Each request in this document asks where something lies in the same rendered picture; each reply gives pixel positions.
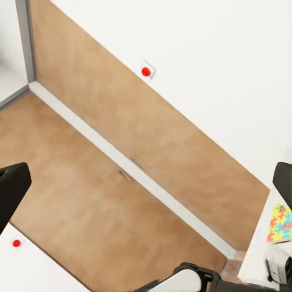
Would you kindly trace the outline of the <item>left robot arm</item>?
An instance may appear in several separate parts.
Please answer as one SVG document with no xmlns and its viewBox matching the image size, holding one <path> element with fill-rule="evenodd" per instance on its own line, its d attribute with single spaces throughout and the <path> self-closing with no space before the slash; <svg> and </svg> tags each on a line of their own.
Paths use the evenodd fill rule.
<svg viewBox="0 0 292 292">
<path fill-rule="evenodd" d="M 269 247 L 263 257 L 265 275 L 262 288 L 226 282 L 216 270 L 193 263 L 181 263 L 173 275 L 144 285 L 133 292 L 292 292 L 292 259 L 278 245 Z"/>
</svg>

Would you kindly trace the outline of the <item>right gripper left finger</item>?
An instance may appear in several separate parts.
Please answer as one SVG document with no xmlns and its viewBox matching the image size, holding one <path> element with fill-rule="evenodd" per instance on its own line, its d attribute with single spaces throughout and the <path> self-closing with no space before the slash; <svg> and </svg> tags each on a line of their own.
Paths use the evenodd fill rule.
<svg viewBox="0 0 292 292">
<path fill-rule="evenodd" d="M 32 185 L 26 162 L 0 169 L 0 234 Z"/>
</svg>

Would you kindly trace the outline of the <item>jigsaw puzzle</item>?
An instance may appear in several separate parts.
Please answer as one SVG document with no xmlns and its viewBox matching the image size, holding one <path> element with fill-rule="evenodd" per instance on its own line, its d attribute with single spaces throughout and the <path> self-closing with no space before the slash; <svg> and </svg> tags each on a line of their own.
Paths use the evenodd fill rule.
<svg viewBox="0 0 292 292">
<path fill-rule="evenodd" d="M 267 243 L 278 243 L 292 240 L 292 211 L 276 204 L 273 208 L 271 224 L 268 229 Z"/>
</svg>

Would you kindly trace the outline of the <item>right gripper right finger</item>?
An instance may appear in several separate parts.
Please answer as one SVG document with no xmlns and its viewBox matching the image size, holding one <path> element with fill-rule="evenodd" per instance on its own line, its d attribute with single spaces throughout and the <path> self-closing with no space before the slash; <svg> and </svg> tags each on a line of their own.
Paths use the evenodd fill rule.
<svg viewBox="0 0 292 292">
<path fill-rule="evenodd" d="M 272 183 L 292 211 L 292 164 L 277 162 Z"/>
</svg>

